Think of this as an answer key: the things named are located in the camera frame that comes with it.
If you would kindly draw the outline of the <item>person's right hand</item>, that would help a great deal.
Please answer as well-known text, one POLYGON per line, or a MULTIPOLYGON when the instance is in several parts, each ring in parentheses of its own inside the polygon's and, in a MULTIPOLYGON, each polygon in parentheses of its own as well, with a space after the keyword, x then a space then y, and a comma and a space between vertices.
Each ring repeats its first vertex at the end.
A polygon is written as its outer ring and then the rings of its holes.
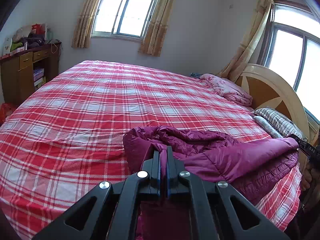
POLYGON ((302 179, 300 182, 300 189, 305 191, 310 188, 312 182, 312 175, 311 175, 312 165, 310 163, 306 164, 306 167, 303 170, 302 179))

